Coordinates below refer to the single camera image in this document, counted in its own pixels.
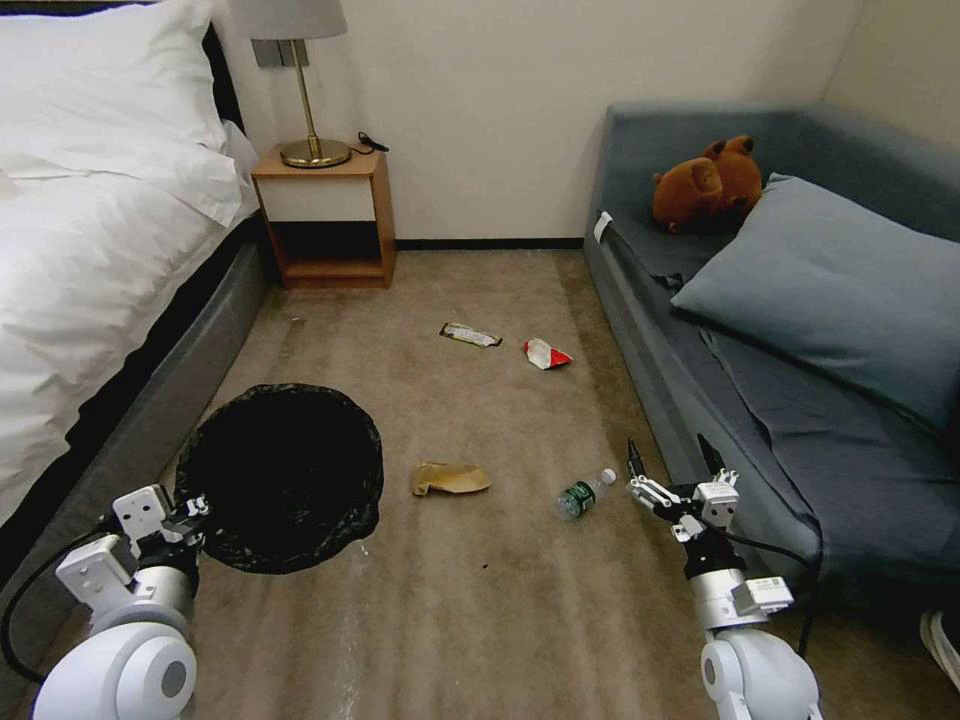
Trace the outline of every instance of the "trash bag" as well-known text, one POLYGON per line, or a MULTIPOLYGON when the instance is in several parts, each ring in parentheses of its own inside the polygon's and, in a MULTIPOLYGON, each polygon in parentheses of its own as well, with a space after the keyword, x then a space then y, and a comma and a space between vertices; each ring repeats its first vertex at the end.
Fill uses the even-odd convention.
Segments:
POLYGON ((380 433, 337 390, 256 385, 214 412, 177 463, 175 498, 206 495, 208 555, 285 574, 367 537, 383 492, 380 433))

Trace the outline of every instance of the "table lamp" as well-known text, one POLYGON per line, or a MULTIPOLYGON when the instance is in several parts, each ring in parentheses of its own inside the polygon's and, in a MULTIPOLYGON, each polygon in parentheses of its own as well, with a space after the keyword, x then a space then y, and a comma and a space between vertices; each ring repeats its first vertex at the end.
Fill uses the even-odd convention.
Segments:
POLYGON ((256 40, 289 41, 300 82, 303 115, 307 121, 307 139, 280 147, 285 165, 323 168, 350 159, 350 147, 339 140, 321 140, 313 126, 307 84, 295 40, 325 38, 347 31, 340 0, 233 0, 233 15, 241 32, 256 40))

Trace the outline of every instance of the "nightstand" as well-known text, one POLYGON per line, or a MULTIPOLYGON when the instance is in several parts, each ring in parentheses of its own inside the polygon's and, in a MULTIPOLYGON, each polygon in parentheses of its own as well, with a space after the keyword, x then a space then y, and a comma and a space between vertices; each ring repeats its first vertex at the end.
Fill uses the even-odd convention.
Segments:
POLYGON ((390 287, 396 249, 387 158, 301 169, 274 147, 253 171, 284 287, 390 287))

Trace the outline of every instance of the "red and white wrapper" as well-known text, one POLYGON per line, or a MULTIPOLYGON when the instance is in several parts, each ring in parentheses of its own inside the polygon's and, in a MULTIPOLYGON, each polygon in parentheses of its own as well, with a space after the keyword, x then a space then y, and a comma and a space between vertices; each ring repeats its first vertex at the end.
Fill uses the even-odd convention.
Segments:
POLYGON ((561 352, 553 347, 546 340, 540 338, 530 338, 523 344, 523 351, 527 354, 527 360, 532 362, 541 370, 560 367, 573 362, 573 358, 565 352, 561 352))

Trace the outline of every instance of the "water bottle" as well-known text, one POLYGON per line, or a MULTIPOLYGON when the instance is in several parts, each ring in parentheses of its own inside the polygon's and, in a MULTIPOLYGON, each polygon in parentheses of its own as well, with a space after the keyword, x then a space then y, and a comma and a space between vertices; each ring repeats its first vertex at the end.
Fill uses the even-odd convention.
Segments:
POLYGON ((617 474, 607 468, 596 475, 578 480, 560 493, 556 502, 557 513, 568 520, 580 517, 606 494, 607 488, 613 485, 616 479, 617 474))

